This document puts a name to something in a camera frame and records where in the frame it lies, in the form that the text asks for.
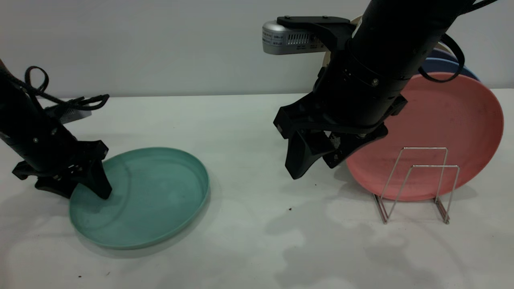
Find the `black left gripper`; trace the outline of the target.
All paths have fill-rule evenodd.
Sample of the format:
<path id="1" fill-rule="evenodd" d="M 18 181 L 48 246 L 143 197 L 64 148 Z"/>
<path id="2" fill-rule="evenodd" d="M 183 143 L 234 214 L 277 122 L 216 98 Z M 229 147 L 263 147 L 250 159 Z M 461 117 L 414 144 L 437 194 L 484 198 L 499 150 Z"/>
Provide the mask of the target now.
<path id="1" fill-rule="evenodd" d="M 12 148 L 23 158 L 13 174 L 21 180 L 38 177 L 38 190 L 70 199 L 81 183 L 101 199 L 107 200 L 111 195 L 112 187 L 102 163 L 108 148 L 100 140 L 32 138 Z"/>

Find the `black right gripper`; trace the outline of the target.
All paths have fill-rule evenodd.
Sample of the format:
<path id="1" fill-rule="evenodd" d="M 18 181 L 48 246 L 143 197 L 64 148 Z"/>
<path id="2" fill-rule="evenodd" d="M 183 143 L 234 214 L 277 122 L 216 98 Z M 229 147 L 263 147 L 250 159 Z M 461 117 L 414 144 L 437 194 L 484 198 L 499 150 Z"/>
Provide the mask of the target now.
<path id="1" fill-rule="evenodd" d="M 349 75 L 323 75 L 313 91 L 279 108 L 274 120 L 288 139 L 285 167 L 290 176 L 301 178 L 321 157 L 332 169 L 386 137 L 385 120 L 398 115 L 407 102 L 398 90 L 372 87 Z M 328 137 L 324 130 L 331 132 Z"/>

